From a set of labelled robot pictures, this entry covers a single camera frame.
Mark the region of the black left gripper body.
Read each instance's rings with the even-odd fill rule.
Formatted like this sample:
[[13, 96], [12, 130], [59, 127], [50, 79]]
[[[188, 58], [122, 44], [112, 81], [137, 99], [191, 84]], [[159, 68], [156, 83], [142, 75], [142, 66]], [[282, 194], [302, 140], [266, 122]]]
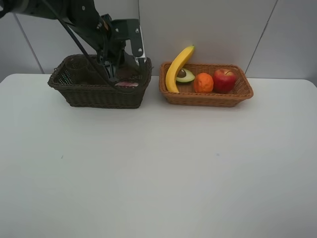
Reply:
[[124, 63], [126, 38], [95, 37], [97, 56], [94, 70], [101, 79], [122, 79], [120, 67]]

